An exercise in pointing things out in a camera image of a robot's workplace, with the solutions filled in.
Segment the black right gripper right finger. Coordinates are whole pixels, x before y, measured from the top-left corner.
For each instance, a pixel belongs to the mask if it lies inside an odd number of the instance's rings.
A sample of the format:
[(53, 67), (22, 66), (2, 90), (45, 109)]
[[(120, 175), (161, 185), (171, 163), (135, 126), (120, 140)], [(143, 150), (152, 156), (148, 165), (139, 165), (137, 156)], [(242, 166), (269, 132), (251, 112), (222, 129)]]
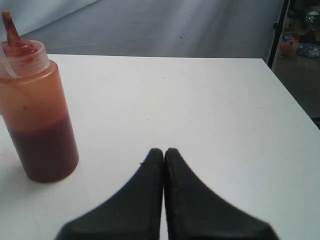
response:
[(170, 240), (276, 240), (266, 222), (209, 189), (176, 148), (164, 157), (164, 201)]

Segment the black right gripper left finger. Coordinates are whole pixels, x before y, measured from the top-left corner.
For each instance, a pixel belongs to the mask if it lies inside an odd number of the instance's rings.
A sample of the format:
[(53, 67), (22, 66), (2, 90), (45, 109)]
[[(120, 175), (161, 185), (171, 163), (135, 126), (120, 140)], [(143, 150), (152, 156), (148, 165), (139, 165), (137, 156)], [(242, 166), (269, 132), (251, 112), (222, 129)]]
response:
[(158, 240), (164, 157), (152, 148), (130, 180), (107, 201), (66, 223), (57, 240)]

